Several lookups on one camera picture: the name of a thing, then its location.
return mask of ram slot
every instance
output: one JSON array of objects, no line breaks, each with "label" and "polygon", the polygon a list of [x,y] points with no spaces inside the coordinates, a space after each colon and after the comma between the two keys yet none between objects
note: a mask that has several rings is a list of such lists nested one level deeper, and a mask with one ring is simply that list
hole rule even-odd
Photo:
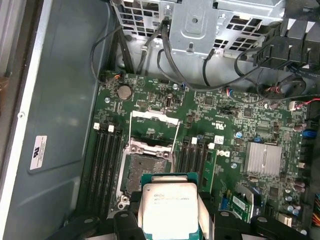
[{"label": "ram slot", "polygon": [[186,156],[188,154],[188,142],[183,141],[182,143],[182,147],[181,147],[181,151],[180,151],[180,158],[179,158],[179,162],[178,162],[178,166],[176,169],[177,173],[182,173],[183,169],[184,169],[184,165],[186,164]]},{"label": "ram slot", "polygon": [[110,159],[108,157],[109,152],[110,152],[110,144],[112,144],[113,142],[113,133],[112,132],[108,132],[107,136],[106,136],[106,140],[105,140],[105,148],[104,148],[104,152],[101,155],[101,164],[99,167],[99,172],[98,172],[98,180],[97,180],[97,186],[96,186],[96,191],[94,194],[94,208],[93,208],[93,213],[98,215],[99,214],[99,208],[101,205],[101,195],[102,195],[102,191],[103,191],[103,185],[105,180],[107,179],[108,176],[108,169],[110,166]]},{"label": "ram slot", "polygon": [[117,171],[117,164],[120,153],[122,134],[120,131],[115,131],[114,136],[112,137],[112,142],[109,144],[108,149],[108,162],[106,166],[106,176],[103,183],[103,192],[101,196],[101,205],[100,205],[100,219],[106,219],[108,216],[111,198],[113,196],[113,189],[115,185],[115,177]]},{"label": "ram slot", "polygon": [[94,208],[95,191],[97,187],[97,181],[99,178],[99,168],[102,162],[102,155],[105,152],[105,148],[106,148],[106,144],[105,144],[106,136],[107,134],[105,132],[98,132],[96,141],[95,141],[93,162],[92,162],[89,187],[88,187],[88,195],[86,200],[86,211],[88,213],[91,213]]}]

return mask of chipset heatsink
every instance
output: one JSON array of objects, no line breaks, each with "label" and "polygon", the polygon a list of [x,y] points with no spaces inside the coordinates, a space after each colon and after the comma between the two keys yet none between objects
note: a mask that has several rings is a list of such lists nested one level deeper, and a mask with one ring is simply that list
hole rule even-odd
[{"label": "chipset heatsink", "polygon": [[282,147],[249,142],[244,171],[253,174],[279,176]]}]

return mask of green circuit board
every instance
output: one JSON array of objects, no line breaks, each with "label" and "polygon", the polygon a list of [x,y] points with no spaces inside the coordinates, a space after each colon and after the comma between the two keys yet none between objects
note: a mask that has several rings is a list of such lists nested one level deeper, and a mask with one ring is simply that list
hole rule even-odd
[{"label": "green circuit board", "polygon": [[[117,73],[106,72],[106,79],[112,79]],[[128,86],[131,96],[127,100],[119,98],[118,89]],[[256,105],[241,104],[228,98],[224,92],[194,92],[183,86],[174,89],[173,83],[151,77],[124,74],[122,79],[114,79],[107,87],[100,86],[94,107],[92,126],[89,135],[86,160],[83,171],[78,209],[89,212],[88,194],[90,185],[98,180],[99,166],[93,167],[97,150],[97,130],[100,127],[112,125],[118,130],[119,138],[113,143],[113,148],[119,148],[115,153],[114,184],[109,189],[111,202],[108,206],[111,211],[116,207],[119,199],[116,198],[118,178],[127,179],[130,172],[130,160],[126,161],[123,173],[120,173],[123,159],[123,149],[128,145],[130,131],[130,114],[132,111],[154,111],[167,117],[178,119],[180,125],[174,145],[174,164],[177,172],[191,169],[188,164],[195,164],[203,158],[199,190],[211,192],[214,204],[221,208],[222,199],[226,193],[232,193],[237,184],[251,186],[262,197],[262,202],[269,203],[275,209],[275,215],[285,203],[286,191],[292,189],[293,182],[298,178],[298,162],[302,144],[301,132],[295,132],[293,127],[306,118],[306,109],[289,111],[288,101],[280,102],[275,109],[270,109],[270,102],[261,102]],[[235,93],[234,97],[243,101],[256,101],[255,94]],[[167,146],[175,139],[177,126],[159,121],[133,117],[131,137],[141,142]],[[196,139],[197,148],[193,149],[192,140]],[[247,157],[248,143],[259,142],[271,146],[280,146],[281,160],[279,176],[259,174],[252,176],[244,171]],[[163,168],[168,172],[170,167]],[[126,186],[121,182],[121,190]],[[98,199],[103,199],[106,193],[98,193]],[[290,194],[296,203],[299,203],[300,193]]]}]

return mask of white label sticker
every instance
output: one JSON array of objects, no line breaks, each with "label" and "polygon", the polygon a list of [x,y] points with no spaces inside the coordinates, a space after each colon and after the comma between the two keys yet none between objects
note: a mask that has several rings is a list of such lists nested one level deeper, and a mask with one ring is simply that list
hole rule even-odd
[{"label": "white label sticker", "polygon": [[246,210],[246,204],[244,204],[242,201],[240,201],[238,198],[236,198],[235,196],[233,196],[232,201],[238,205],[243,211]]},{"label": "white label sticker", "polygon": [[214,143],[215,144],[223,145],[224,144],[224,140],[225,140],[224,136],[218,136],[218,135],[214,136]]},{"label": "white label sticker", "polygon": [[39,169],[42,167],[42,162],[44,160],[45,149],[47,143],[47,136],[36,136],[30,170]]}]

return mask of blue component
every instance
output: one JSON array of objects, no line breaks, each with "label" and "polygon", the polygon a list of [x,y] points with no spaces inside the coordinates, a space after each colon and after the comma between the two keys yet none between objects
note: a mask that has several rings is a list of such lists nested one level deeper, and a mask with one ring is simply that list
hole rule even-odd
[{"label": "blue component", "polygon": [[314,130],[305,130],[302,132],[302,137],[307,139],[315,139],[317,137],[317,132]]},{"label": "blue component", "polygon": [[220,210],[227,210],[228,202],[229,202],[228,198],[223,197]]},{"label": "blue component", "polygon": [[199,134],[199,135],[196,136],[196,138],[197,138],[198,140],[201,140],[201,139],[204,138],[204,136]]},{"label": "blue component", "polygon": [[235,137],[236,139],[241,139],[242,136],[243,136],[243,134],[242,134],[242,132],[240,132],[240,131],[238,131],[238,132],[236,132],[236,133],[234,134],[234,137]]},{"label": "blue component", "polygon": [[261,138],[259,136],[256,136],[254,139],[253,139],[254,142],[256,143],[260,143],[261,142]]}]

